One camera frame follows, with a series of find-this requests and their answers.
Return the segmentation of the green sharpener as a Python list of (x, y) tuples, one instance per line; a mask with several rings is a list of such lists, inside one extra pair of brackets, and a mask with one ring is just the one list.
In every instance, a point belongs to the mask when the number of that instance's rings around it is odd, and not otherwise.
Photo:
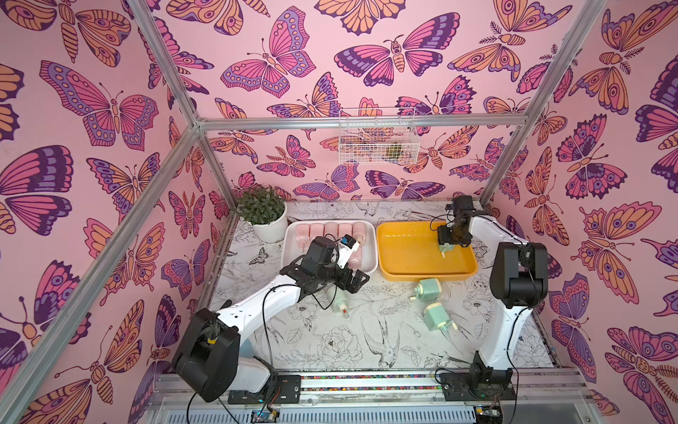
[(441, 302), (435, 302), (426, 306), (422, 317), (429, 331), (447, 331), (449, 328), (458, 330), (457, 323), (452, 320)]
[(440, 253), (441, 253), (441, 256), (442, 256), (443, 258), (446, 258), (446, 257), (447, 257), (447, 254), (453, 252), (454, 249), (455, 249), (455, 247), (456, 247), (456, 245), (454, 245), (454, 244), (449, 244), (449, 243), (445, 243), (445, 244), (439, 245), (439, 251), (440, 251)]
[(346, 298), (335, 299), (332, 304), (332, 309), (344, 319), (349, 317), (349, 301)]
[(410, 300), (432, 303), (438, 300), (441, 292), (441, 282), (437, 278), (422, 279), (415, 285)]

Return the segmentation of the pink sharpener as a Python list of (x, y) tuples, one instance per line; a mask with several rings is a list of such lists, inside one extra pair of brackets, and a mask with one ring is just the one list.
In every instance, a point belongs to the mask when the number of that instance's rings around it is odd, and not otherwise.
[(327, 238), (331, 238), (332, 240), (339, 240), (339, 229), (338, 229), (338, 224), (334, 222), (327, 222), (324, 224), (324, 230), (323, 230), (323, 235)]
[(364, 245), (367, 240), (367, 225), (363, 222), (356, 222), (352, 225), (352, 236), (360, 245)]
[(355, 252), (351, 254), (348, 261), (348, 267), (351, 270), (360, 270), (362, 267), (363, 247), (359, 246)]
[(305, 252), (308, 249), (310, 243), (310, 225), (309, 224), (299, 224), (295, 229), (295, 240), (297, 242), (298, 248)]
[(324, 224), (321, 223), (314, 223), (310, 224), (309, 227), (309, 240), (313, 241), (317, 237), (323, 237), (324, 236)]
[(340, 223), (337, 229), (337, 235), (339, 239), (342, 239), (344, 236), (351, 236), (353, 233), (352, 224), (349, 223)]

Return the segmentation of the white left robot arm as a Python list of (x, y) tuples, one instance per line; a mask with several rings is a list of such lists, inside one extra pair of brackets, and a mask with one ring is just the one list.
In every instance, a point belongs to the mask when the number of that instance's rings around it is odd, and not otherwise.
[(218, 311), (203, 308), (192, 317), (171, 361), (174, 372), (206, 402), (228, 391), (250, 392), (263, 399), (274, 394), (277, 372), (272, 360), (247, 358), (241, 346), (254, 332), (266, 330), (268, 318), (312, 297), (327, 284), (357, 293), (370, 277), (349, 268), (360, 243), (318, 236), (307, 252), (284, 266), (249, 298)]

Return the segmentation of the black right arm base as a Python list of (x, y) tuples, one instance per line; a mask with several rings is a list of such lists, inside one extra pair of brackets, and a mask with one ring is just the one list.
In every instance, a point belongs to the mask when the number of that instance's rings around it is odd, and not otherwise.
[(513, 376), (512, 365), (504, 369), (491, 367), (484, 362), (479, 352), (474, 353), (466, 372), (453, 372), (443, 367), (434, 372), (434, 380), (441, 386), (448, 402), (516, 400)]

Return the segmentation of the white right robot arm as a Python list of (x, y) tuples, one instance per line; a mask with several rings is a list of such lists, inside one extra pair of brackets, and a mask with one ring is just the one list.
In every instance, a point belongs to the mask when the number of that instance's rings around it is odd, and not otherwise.
[(475, 208), (463, 195), (446, 206), (446, 224), (435, 232), (442, 254), (469, 247), (480, 240), (494, 256), (489, 288), (495, 299), (494, 318), (487, 338), (471, 363), (473, 371), (508, 373), (516, 367), (512, 355), (531, 311), (548, 291), (548, 252), (501, 225), (492, 215)]

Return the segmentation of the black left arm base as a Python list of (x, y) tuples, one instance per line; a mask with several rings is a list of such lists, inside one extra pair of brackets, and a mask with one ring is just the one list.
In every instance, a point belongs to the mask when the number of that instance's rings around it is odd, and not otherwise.
[(298, 404), (301, 395), (301, 382), (300, 375), (273, 374), (258, 392), (231, 390), (228, 404), (233, 406)]

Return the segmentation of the yellow plastic storage box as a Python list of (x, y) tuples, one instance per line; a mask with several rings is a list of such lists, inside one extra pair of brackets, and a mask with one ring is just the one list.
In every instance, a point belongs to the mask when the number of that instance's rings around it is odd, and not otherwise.
[(387, 222), (376, 229), (381, 275), (391, 282), (436, 278), (463, 281), (478, 273), (470, 247), (453, 247), (442, 253), (437, 232), (441, 222)]

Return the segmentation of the white plastic flower pot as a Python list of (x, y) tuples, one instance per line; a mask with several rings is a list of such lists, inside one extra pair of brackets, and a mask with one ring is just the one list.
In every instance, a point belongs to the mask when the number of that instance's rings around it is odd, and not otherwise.
[(269, 224), (253, 224), (255, 236), (267, 244), (277, 243), (284, 240), (288, 222), (288, 206), (284, 206), (284, 212), (277, 220)]

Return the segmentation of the green leafy plant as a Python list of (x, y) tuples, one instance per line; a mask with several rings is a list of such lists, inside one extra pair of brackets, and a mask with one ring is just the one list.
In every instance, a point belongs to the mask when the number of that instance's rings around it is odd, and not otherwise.
[(252, 225), (272, 224), (283, 216), (286, 203), (273, 187), (255, 187), (238, 201), (237, 213)]

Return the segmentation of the green circuit board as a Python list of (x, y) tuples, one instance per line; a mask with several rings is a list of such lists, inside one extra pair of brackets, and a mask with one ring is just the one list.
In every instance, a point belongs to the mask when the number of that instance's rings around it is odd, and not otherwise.
[(258, 409), (252, 410), (250, 422), (252, 424), (271, 424), (277, 423), (280, 418), (280, 413), (275, 409)]

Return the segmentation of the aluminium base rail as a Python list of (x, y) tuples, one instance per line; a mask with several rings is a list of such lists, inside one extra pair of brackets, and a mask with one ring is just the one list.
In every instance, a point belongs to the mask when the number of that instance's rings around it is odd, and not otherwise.
[(516, 400), (452, 401), (434, 380), (436, 369), (282, 373), (300, 375), (298, 404), (208, 403), (176, 376), (163, 377), (144, 423), (251, 423), (252, 410), (275, 409), (277, 423), (602, 423), (579, 372), (522, 369)]

